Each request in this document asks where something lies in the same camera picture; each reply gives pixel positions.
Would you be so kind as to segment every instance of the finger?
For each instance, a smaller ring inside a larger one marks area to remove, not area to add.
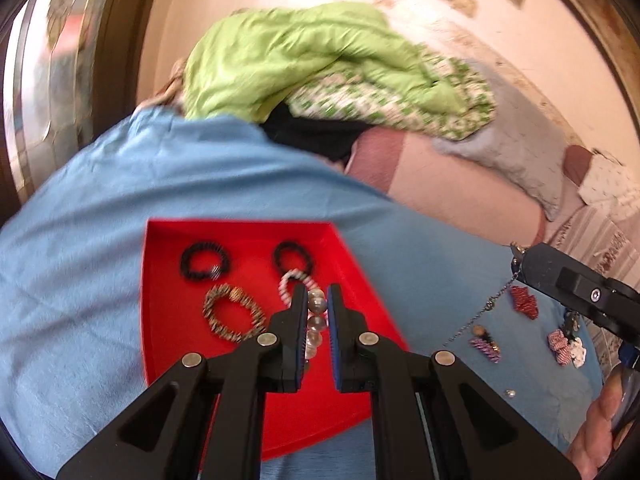
[[[622,429],[622,431],[620,431],[620,433],[618,433],[618,436],[613,442],[613,449],[617,450],[620,447],[620,444],[622,444],[622,441],[626,439],[626,436],[629,434],[629,431],[631,431],[632,426],[633,426],[633,422],[630,422]]]
[[[587,410],[587,420],[584,425],[584,449],[591,461],[600,467],[603,465],[613,449],[611,421],[604,418],[600,406],[594,402]]]
[[[584,424],[578,430],[571,446],[569,446],[566,457],[574,464],[582,480],[593,480],[597,475],[598,468],[584,449]]]
[[[598,396],[602,416],[611,420],[622,403],[622,369],[615,370],[607,379]]]

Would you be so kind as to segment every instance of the beaded bracelet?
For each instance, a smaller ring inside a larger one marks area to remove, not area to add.
[[[320,288],[312,288],[308,292],[306,307],[309,316],[306,320],[305,359],[309,361],[318,353],[318,347],[322,344],[320,333],[327,328],[326,298]]]
[[[210,270],[191,270],[191,259],[193,255],[200,251],[212,251],[220,256],[220,264],[211,267]],[[180,273],[187,280],[201,282],[202,280],[217,280],[220,276],[228,273],[231,268],[229,255],[222,245],[215,242],[196,242],[187,247],[180,258]]]
[[[213,312],[216,302],[222,298],[229,298],[229,300],[234,303],[239,303],[244,306],[251,313],[251,324],[254,327],[248,332],[242,334],[223,324]],[[216,285],[207,292],[204,300],[204,307],[202,309],[202,315],[207,319],[207,321],[209,321],[211,331],[215,335],[226,341],[231,341],[232,343],[239,343],[258,335],[264,331],[264,325],[266,323],[266,316],[258,304],[255,303],[254,298],[245,293],[245,291],[239,286],[232,286],[228,283]]]
[[[283,275],[289,269],[285,269],[282,265],[282,253],[284,251],[294,251],[304,258],[305,270],[303,271],[307,276],[310,276],[314,272],[314,261],[311,258],[311,254],[299,243],[291,240],[285,240],[279,243],[273,251],[273,263],[280,271],[280,275]]]
[[[287,290],[289,280],[297,280],[304,283],[306,286],[306,290],[314,290],[315,288],[318,288],[318,284],[313,280],[313,278],[308,274],[302,272],[300,269],[288,270],[280,279],[280,286],[278,287],[278,291],[280,292],[280,299],[287,308],[291,306],[291,295]]]

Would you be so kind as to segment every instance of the metal chain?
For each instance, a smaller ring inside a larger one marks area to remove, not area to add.
[[[466,329],[468,329],[470,326],[473,325],[473,323],[475,323],[478,319],[480,319],[483,314],[492,311],[495,308],[495,303],[509,289],[511,284],[518,279],[519,273],[520,273],[520,269],[517,269],[513,273],[513,276],[511,276],[509,281],[504,284],[503,288],[501,288],[500,291],[498,291],[498,294],[496,294],[495,296],[489,296],[489,298],[487,298],[486,300],[486,303],[484,304],[484,307],[482,307],[482,309],[479,310],[475,316],[473,316],[469,321],[467,321],[466,324],[461,326],[460,329],[453,336],[447,339],[447,342],[444,343],[443,346],[447,346],[448,344],[452,343],[458,336],[462,335],[466,331]]]

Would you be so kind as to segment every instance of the gray pillow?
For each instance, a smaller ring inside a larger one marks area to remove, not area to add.
[[[491,67],[468,62],[494,91],[496,117],[464,140],[434,139],[434,147],[500,171],[542,204],[549,221],[555,220],[562,200],[564,133]]]

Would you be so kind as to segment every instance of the blue cloth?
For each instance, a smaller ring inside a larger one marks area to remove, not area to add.
[[[393,203],[231,117],[185,121],[155,108],[76,155],[0,232],[0,416],[40,471],[60,466],[144,389],[139,282],[149,217],[315,219],[340,230],[415,352],[430,354],[510,277],[510,251]],[[507,298],[482,318],[492,364],[468,335],[450,348],[561,449],[599,393],[587,364],[560,367],[540,318]],[[370,423],[272,460],[263,478],[374,477]]]

